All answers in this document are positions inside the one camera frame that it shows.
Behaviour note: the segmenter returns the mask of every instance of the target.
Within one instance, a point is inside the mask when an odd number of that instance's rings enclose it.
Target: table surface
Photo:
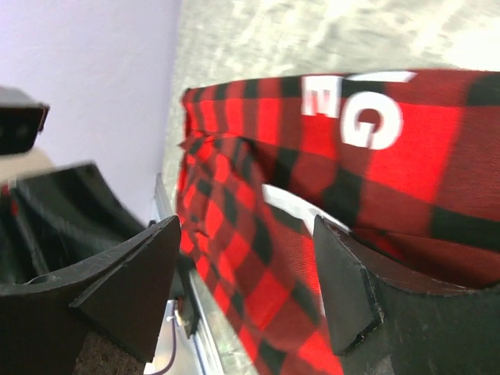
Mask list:
[[[186,88],[307,73],[448,67],[498,70],[496,0],[183,0],[163,183],[174,207]],[[195,282],[226,374],[256,373]]]

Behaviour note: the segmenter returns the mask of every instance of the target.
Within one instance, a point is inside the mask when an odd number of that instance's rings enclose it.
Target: red and black plaid cloth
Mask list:
[[[319,310],[312,239],[301,220],[264,202],[263,184],[423,273],[479,288],[500,279],[500,73],[414,73],[406,82],[342,74],[337,91],[316,90],[307,115],[307,77],[186,91],[181,250],[262,375],[342,373]],[[347,114],[363,92],[399,108],[402,126],[386,148],[343,141],[339,118],[373,123],[373,134],[387,125],[373,103]],[[334,115],[331,95],[341,98]]]

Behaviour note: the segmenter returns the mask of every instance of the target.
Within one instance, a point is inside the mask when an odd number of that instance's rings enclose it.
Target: folded cloth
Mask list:
[[[342,373],[310,234],[264,184],[421,273],[500,279],[500,73],[243,80],[189,89],[183,105],[181,250],[261,374]]]

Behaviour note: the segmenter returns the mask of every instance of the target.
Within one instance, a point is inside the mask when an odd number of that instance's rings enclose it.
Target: wall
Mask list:
[[[0,84],[51,105],[37,147],[58,166],[96,161],[145,222],[163,160],[179,8],[180,0],[3,0],[0,9]]]

